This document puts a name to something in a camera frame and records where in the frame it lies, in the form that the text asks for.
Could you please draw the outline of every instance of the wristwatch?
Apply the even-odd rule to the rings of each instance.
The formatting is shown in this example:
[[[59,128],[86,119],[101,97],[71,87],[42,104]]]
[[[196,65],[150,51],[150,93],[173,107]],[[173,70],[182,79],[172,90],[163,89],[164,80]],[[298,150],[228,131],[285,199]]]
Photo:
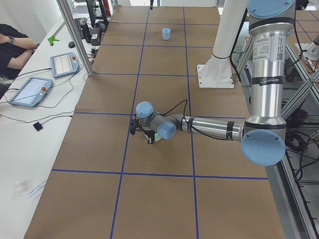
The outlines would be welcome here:
[[[9,38],[10,38],[9,44],[13,44],[13,42],[14,42],[14,37],[13,37],[13,36],[9,36]]]

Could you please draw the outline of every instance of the white pillar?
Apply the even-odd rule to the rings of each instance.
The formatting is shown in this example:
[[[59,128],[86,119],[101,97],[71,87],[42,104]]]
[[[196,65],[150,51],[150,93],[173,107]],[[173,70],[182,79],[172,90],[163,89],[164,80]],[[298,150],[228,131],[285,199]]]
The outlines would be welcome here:
[[[228,57],[248,0],[226,0],[217,31],[213,54],[205,65],[197,65],[199,87],[234,88]]]

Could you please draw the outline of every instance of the black bottle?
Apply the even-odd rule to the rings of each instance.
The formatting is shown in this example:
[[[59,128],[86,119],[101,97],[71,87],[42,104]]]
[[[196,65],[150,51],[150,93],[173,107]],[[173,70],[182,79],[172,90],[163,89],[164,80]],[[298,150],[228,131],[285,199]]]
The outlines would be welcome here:
[[[83,31],[84,39],[87,43],[91,43],[91,33],[88,25],[85,23],[85,19],[80,19],[80,25]]]

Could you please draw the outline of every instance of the cup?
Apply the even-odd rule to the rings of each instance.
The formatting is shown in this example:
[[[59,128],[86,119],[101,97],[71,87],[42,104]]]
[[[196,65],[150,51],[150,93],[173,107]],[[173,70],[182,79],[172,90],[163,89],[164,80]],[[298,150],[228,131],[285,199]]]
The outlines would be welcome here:
[[[162,33],[163,33],[163,39],[164,40],[169,40],[169,38],[170,38],[170,29],[169,28],[163,28],[162,29]]]

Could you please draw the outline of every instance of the blue joint cap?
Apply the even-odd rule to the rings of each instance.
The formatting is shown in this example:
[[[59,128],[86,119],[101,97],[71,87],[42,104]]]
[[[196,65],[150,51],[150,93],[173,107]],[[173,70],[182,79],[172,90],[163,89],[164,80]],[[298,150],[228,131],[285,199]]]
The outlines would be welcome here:
[[[170,139],[176,132],[176,126],[172,122],[162,123],[158,128],[158,134],[163,139]]]
[[[248,0],[249,13],[260,19],[276,17],[289,9],[295,0]]]
[[[286,146],[276,133],[267,129],[254,129],[243,136],[241,150],[249,161],[260,166],[270,166],[282,160]]]
[[[150,102],[143,101],[136,106],[136,115],[141,119],[150,116],[153,112],[154,109]]]

